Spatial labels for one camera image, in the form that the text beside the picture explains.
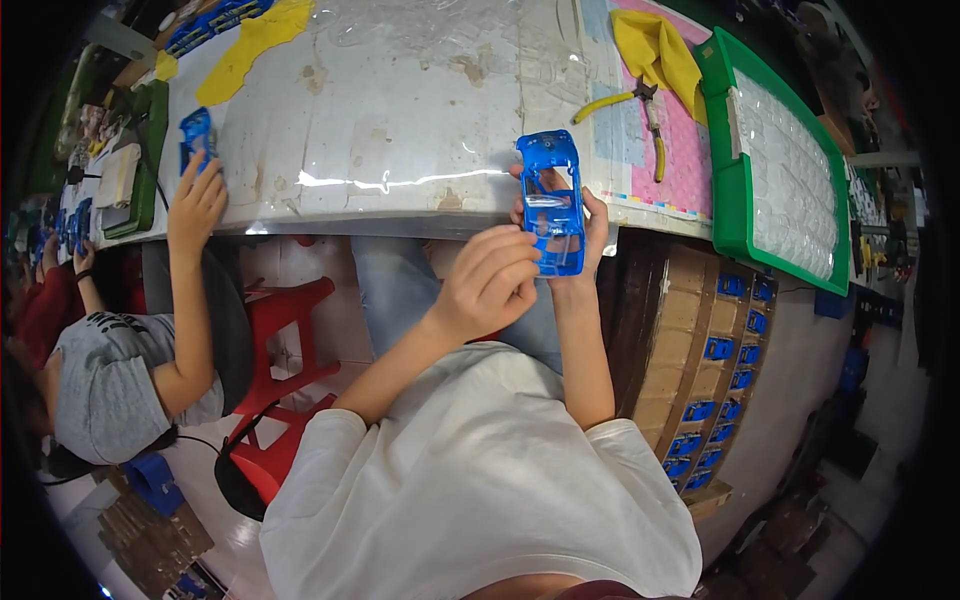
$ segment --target blue jeans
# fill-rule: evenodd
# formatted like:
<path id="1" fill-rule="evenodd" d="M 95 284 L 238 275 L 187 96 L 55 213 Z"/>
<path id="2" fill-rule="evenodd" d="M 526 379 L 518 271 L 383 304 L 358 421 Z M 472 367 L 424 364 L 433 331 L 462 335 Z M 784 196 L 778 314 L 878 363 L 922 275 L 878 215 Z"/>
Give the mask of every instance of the blue jeans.
<path id="1" fill-rule="evenodd" d="M 376 360 L 433 306 L 440 294 L 440 282 L 427 262 L 420 240 L 354 235 L 350 244 Z M 553 297 L 546 281 L 537 279 L 536 285 L 537 302 L 516 323 L 501 331 L 497 339 L 563 375 Z"/>

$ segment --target white fabric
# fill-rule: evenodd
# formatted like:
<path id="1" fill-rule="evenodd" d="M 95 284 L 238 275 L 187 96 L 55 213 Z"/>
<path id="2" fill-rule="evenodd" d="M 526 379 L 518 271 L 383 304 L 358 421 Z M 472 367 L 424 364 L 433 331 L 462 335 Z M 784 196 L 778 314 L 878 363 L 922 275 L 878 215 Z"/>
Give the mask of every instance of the white fabric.
<path id="1" fill-rule="evenodd" d="M 692 594 L 693 521 L 630 420 L 583 432 L 563 381 L 497 342 L 422 374 L 368 431 L 321 411 L 260 533 L 281 600 L 440 600 L 532 573 Z"/>
<path id="2" fill-rule="evenodd" d="M 128 144 L 107 156 L 93 205 L 97 208 L 123 208 L 129 205 L 139 162 L 140 144 Z"/>

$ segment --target green tool tray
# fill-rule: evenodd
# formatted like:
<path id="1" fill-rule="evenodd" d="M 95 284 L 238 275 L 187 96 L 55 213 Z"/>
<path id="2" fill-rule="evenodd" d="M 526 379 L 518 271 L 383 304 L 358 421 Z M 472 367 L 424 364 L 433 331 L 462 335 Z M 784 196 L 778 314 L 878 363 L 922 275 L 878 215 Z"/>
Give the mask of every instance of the green tool tray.
<path id="1" fill-rule="evenodd" d="M 156 203 L 156 174 L 159 173 L 163 140 L 167 135 L 167 99 L 169 87 L 165 82 L 152 81 L 139 87 L 133 94 L 132 118 L 137 123 L 143 114 L 148 115 L 140 127 L 140 161 L 133 176 L 133 192 L 130 200 L 130 218 L 123 223 L 104 229 L 104 237 L 115 240 L 139 231 L 149 231 L 154 226 Z"/>
<path id="2" fill-rule="evenodd" d="M 840 149 L 800 97 L 756 54 L 723 29 L 714 28 L 710 39 L 695 46 L 693 58 L 703 73 L 701 86 L 707 100 L 713 160 L 713 247 L 720 254 L 769 265 L 845 297 L 850 277 L 851 250 L 847 176 Z M 817 277 L 802 267 L 754 247 L 754 186 L 750 157 L 742 153 L 734 157 L 732 152 L 732 120 L 728 98 L 730 89 L 737 87 L 734 68 L 783 102 L 809 130 L 827 156 L 830 183 L 836 193 L 834 216 L 837 222 L 833 274 L 830 279 Z"/>

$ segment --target yellow-handled pliers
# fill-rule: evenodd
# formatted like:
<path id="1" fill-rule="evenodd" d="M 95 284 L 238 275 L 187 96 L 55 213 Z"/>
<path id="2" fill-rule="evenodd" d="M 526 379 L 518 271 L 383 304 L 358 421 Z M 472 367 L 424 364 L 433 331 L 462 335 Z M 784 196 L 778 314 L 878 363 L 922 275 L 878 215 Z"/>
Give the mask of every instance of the yellow-handled pliers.
<path id="1" fill-rule="evenodd" d="M 643 76 L 641 75 L 636 78 L 636 89 L 634 89 L 634 91 L 623 92 L 622 94 L 615 94 L 594 100 L 578 110 L 577 113 L 573 115 L 572 122 L 574 125 L 577 125 L 598 108 L 608 107 L 618 102 L 633 100 L 634 98 L 642 100 L 643 107 L 647 112 L 647 124 L 650 133 L 654 137 L 654 148 L 657 152 L 657 168 L 654 171 L 654 181 L 660 183 L 663 181 L 663 168 L 666 164 L 666 147 L 663 145 L 663 138 L 660 136 L 660 119 L 657 116 L 657 109 L 654 107 L 654 93 L 657 92 L 657 87 L 656 84 L 653 86 L 645 84 L 643 82 Z"/>

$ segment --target gray t-shirt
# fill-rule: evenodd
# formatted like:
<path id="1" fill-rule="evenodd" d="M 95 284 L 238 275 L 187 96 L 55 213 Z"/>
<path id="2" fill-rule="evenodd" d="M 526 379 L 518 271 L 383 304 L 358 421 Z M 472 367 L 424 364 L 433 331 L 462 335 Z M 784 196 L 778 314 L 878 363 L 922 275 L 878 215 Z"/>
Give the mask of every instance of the gray t-shirt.
<path id="1" fill-rule="evenodd" d="M 54 347 L 62 353 L 54 438 L 94 465 L 136 456 L 170 428 L 150 370 L 174 360 L 173 315 L 98 312 L 67 327 Z M 213 387 L 173 418 L 177 425 L 217 420 L 224 388 Z"/>

